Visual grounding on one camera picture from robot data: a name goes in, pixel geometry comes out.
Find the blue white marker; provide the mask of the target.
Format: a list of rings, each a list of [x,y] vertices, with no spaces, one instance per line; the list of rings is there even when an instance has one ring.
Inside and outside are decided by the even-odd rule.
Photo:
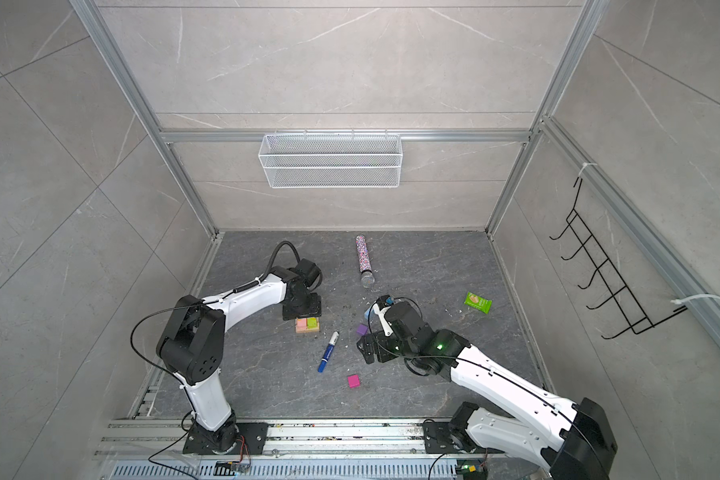
[[[326,366],[327,366],[327,364],[328,364],[328,362],[329,362],[329,360],[330,360],[330,358],[331,358],[331,355],[332,355],[332,353],[333,353],[333,351],[334,351],[334,348],[335,348],[335,346],[336,346],[336,344],[337,344],[337,341],[338,341],[338,339],[339,339],[339,336],[340,336],[340,334],[339,334],[338,331],[334,331],[334,332],[332,333],[332,335],[331,335],[331,337],[330,337],[330,339],[329,339],[329,342],[328,342],[328,344],[327,344],[327,346],[326,346],[326,348],[325,348],[325,350],[324,350],[324,353],[323,353],[323,355],[322,355],[322,357],[321,357],[320,363],[318,364],[317,371],[318,371],[319,373],[323,373],[323,372],[324,372],[324,370],[325,370],[325,368],[326,368]]]

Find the natural wood block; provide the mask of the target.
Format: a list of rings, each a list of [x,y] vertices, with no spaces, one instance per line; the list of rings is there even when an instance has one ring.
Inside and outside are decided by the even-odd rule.
[[[298,329],[295,331],[297,334],[308,334],[308,333],[318,333],[320,332],[320,328],[315,329]]]

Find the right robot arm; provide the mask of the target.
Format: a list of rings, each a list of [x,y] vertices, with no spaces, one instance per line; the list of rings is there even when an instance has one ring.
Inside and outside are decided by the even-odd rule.
[[[550,393],[502,367],[454,331],[433,330],[409,298],[381,296],[364,317],[380,323],[358,346],[369,361],[399,359],[417,376],[440,376],[501,409],[494,414],[463,403],[447,427],[456,449],[500,451],[537,465],[554,479],[609,478],[618,445],[598,403]]]

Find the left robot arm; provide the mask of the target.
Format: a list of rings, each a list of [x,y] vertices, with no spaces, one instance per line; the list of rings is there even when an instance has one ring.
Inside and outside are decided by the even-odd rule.
[[[179,380],[195,412],[195,422],[211,434],[232,428],[233,411],[219,375],[225,334],[241,321],[271,306],[285,320],[318,317],[316,292],[322,271],[301,259],[294,267],[273,266],[254,280],[202,299],[187,295],[175,305],[156,345],[166,370]]]

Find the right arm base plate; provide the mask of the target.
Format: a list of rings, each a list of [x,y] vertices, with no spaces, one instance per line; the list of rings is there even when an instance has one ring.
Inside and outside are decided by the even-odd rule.
[[[503,454],[503,451],[479,447],[463,433],[452,433],[448,422],[425,419],[421,423],[425,451],[429,454]]]

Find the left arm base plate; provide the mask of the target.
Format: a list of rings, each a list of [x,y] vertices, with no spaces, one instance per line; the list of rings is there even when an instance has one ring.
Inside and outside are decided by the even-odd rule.
[[[269,425],[264,422],[225,423],[210,431],[194,423],[184,443],[183,454],[233,455],[263,453]]]

